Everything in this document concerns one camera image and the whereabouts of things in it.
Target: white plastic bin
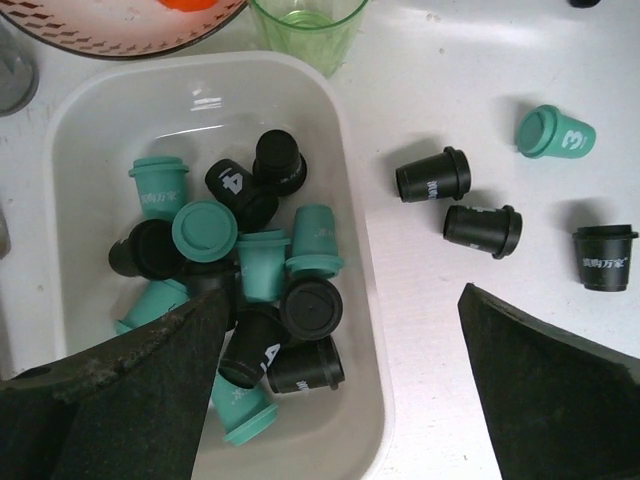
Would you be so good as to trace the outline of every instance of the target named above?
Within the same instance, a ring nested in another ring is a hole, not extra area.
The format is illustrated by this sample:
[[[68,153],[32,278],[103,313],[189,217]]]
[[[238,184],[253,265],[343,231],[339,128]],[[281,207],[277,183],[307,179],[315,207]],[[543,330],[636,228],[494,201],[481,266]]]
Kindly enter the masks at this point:
[[[360,478],[381,462],[393,417],[366,226],[344,113],[325,79],[291,57],[250,52],[116,67],[64,102],[45,147],[57,353],[111,338],[143,284],[107,263],[112,243],[141,220],[127,176],[133,160],[177,155],[191,168],[192,197],[211,198],[207,169],[222,158],[250,166],[272,128],[292,133],[309,163],[305,186],[282,201],[272,226],[291,232],[296,207],[309,202],[336,215],[346,265],[335,280],[345,315],[334,338],[347,380],[335,392],[277,396],[277,422],[240,448],[222,441],[222,425],[208,415],[194,478]]]

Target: black cup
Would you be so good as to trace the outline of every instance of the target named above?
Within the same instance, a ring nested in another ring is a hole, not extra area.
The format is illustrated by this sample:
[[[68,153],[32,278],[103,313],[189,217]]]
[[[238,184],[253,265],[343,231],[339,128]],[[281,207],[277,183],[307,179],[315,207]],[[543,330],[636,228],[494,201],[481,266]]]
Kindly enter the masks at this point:
[[[337,390],[344,382],[340,355],[331,337],[284,350],[267,371],[273,393],[292,393],[312,388]]]
[[[262,135],[256,146],[253,176],[261,185],[275,186],[281,197],[297,192],[307,178],[307,162],[295,139],[283,130]]]
[[[236,327],[237,313],[244,305],[244,295],[240,268],[232,258],[224,258],[212,263],[198,263],[187,260],[180,279],[188,285],[193,296],[210,290],[224,289],[229,302],[227,332]]]
[[[258,185],[249,172],[233,160],[224,159],[209,169],[207,188],[236,217],[241,232],[257,232],[278,210],[278,192],[273,185]]]
[[[471,189],[471,170],[462,150],[446,147],[443,153],[396,169],[396,184],[404,203],[460,200]]]
[[[587,290],[623,292],[629,283],[631,225],[579,228],[573,234],[580,280]]]
[[[225,380],[240,388],[258,384],[291,339],[278,313],[268,304],[252,305],[238,312],[238,324],[218,367]]]
[[[109,250],[109,265],[125,277],[167,280],[176,276],[185,262],[173,244],[171,223],[159,219],[136,225],[128,238]]]
[[[313,276],[294,279],[280,300],[282,323],[301,340],[329,336],[340,324],[342,310],[338,289],[331,282]]]
[[[445,240],[489,252],[493,258],[511,255],[522,233],[522,215],[512,206],[494,208],[453,205],[444,221]]]

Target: clear glass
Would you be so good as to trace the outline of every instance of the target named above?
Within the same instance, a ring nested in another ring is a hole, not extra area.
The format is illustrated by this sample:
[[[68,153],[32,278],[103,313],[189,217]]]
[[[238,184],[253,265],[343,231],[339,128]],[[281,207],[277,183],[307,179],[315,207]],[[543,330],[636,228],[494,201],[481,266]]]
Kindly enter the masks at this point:
[[[0,23],[0,117],[25,107],[37,87],[35,65]]]
[[[358,33],[369,0],[251,0],[265,44],[304,60],[329,77]]]

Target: patterned plate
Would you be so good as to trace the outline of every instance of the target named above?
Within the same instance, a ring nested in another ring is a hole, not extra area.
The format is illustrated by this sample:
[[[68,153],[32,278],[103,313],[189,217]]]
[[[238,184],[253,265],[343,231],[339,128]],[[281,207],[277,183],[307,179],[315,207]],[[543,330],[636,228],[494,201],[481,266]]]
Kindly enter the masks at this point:
[[[182,13],[158,0],[0,0],[0,13],[38,40],[87,57],[128,60],[175,52],[233,20],[246,0]]]

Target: white tabletop surface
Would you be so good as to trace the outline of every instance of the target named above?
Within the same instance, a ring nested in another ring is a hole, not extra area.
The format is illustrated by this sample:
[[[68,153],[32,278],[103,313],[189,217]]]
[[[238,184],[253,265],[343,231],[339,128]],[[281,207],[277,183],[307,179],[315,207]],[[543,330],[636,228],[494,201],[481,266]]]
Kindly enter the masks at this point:
[[[637,141],[640,2],[591,10],[564,0],[372,0],[331,79],[347,106],[366,208],[396,407],[379,478],[500,478],[457,314],[467,282],[559,327],[640,356],[640,265],[625,293],[585,290],[568,231],[591,218],[640,228]],[[113,62],[89,60],[22,34],[39,91],[0,118],[0,200],[12,249],[0,265],[3,378],[54,359],[42,145],[56,107]],[[248,12],[181,55],[257,48]],[[511,145],[527,105],[551,103],[592,124],[580,160],[528,160]],[[513,205],[524,217],[515,253],[442,239],[446,202],[403,204],[395,167],[465,151],[473,192],[463,203]]]

